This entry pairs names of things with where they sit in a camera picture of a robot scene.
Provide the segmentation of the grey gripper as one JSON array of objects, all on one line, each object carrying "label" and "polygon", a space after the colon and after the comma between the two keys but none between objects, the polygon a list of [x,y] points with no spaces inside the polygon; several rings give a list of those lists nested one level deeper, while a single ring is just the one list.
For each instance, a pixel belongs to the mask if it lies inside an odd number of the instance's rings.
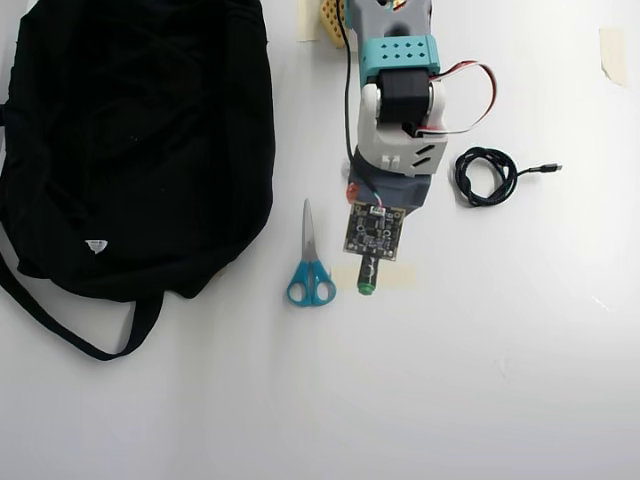
[{"label": "grey gripper", "polygon": [[430,189],[430,176],[409,177],[381,170],[361,156],[351,163],[346,199],[349,203],[374,204],[376,199],[369,189],[372,185],[385,207],[414,211],[424,205]]}]

